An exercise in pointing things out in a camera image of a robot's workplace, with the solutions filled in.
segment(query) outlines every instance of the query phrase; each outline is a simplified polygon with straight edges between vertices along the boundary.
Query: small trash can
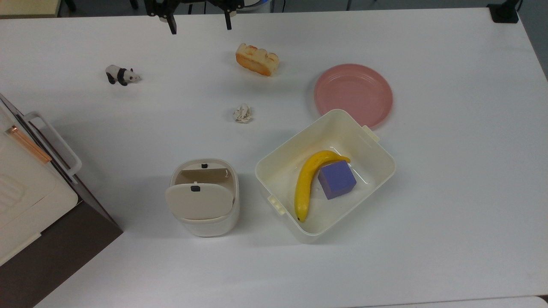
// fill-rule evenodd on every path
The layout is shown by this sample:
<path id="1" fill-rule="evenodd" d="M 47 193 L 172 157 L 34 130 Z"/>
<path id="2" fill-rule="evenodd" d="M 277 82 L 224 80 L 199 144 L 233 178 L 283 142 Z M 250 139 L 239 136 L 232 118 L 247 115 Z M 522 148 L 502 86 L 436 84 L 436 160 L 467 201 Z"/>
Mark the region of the small trash can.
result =
<path id="1" fill-rule="evenodd" d="M 173 173 L 165 199 L 173 215 L 192 234 L 223 235 L 238 221 L 238 175 L 221 159 L 188 161 Z"/>

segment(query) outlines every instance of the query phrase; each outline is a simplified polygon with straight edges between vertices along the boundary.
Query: pink plate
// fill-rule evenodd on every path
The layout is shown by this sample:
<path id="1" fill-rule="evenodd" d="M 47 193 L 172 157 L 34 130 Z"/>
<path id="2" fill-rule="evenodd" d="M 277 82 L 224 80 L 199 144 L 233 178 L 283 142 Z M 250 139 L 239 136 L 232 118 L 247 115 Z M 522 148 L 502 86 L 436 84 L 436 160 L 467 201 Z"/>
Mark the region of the pink plate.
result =
<path id="1" fill-rule="evenodd" d="M 342 109 L 361 126 L 371 128 L 388 116 L 393 98 L 390 86 L 379 73 L 363 65 L 342 64 L 320 76 L 314 101 L 322 115 Z"/>

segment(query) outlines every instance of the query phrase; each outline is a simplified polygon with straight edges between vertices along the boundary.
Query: black bracket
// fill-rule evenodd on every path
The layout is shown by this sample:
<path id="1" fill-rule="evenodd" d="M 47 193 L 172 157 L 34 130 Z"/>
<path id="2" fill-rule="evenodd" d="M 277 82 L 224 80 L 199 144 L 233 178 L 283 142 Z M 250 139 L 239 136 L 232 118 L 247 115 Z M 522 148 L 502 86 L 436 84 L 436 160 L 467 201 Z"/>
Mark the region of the black bracket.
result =
<path id="1" fill-rule="evenodd" d="M 507 0 L 503 4 L 487 4 L 491 18 L 499 24 L 516 24 L 519 20 L 516 5 L 520 0 Z"/>
<path id="2" fill-rule="evenodd" d="M 148 16 L 158 16 L 169 24 L 169 29 L 172 34 L 177 34 L 177 24 L 173 18 L 173 13 L 179 5 L 179 3 L 187 3 L 192 5 L 192 3 L 205 2 L 204 0 L 164 0 L 163 2 L 158 2 L 157 0 L 144 0 L 146 14 Z M 227 30 L 232 29 L 232 24 L 230 22 L 230 14 L 235 12 L 237 9 L 244 7 L 244 0 L 207 0 L 207 2 L 213 4 L 216 7 L 219 7 L 225 12 L 226 28 Z"/>

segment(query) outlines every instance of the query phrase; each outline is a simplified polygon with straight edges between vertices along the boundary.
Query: yellow banana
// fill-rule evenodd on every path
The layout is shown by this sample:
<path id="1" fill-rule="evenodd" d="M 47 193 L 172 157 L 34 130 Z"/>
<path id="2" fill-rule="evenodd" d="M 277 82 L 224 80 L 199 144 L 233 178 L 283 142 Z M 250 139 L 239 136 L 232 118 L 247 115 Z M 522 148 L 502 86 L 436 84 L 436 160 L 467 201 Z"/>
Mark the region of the yellow banana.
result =
<path id="1" fill-rule="evenodd" d="M 324 150 L 312 155 L 303 165 L 295 188 L 295 213 L 301 223 L 305 222 L 306 215 L 308 214 L 310 186 L 312 185 L 312 179 L 316 171 L 323 164 L 337 161 L 350 163 L 348 157 L 341 156 L 333 151 Z"/>

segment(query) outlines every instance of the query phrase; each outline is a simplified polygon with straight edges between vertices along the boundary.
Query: floor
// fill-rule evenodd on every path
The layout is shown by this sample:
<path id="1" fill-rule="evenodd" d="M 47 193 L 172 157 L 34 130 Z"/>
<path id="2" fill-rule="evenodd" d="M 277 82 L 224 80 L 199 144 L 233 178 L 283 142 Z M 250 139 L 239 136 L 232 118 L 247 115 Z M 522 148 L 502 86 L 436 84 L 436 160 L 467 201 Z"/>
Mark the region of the floor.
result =
<path id="1" fill-rule="evenodd" d="M 284 12 L 318 12 L 346 10 L 350 1 L 350 10 L 388 10 L 388 9 L 426 9 L 426 8 L 471 8 L 485 7 L 488 3 L 502 3 L 503 0 L 286 0 Z M 281 13 L 284 0 L 274 0 L 273 12 Z M 133 9 L 129 0 L 74 0 L 76 11 L 70 12 L 63 1 L 59 10 L 60 17 L 86 16 L 130 16 L 146 15 L 143 0 L 138 0 L 139 8 Z M 187 14 L 188 5 L 180 4 L 176 14 Z M 222 11 L 209 4 L 193 5 L 192 14 L 221 14 Z M 270 6 L 263 5 L 255 11 L 246 13 L 269 13 Z M 548 78 L 548 0 L 524 0 L 520 18 L 544 74 Z"/>

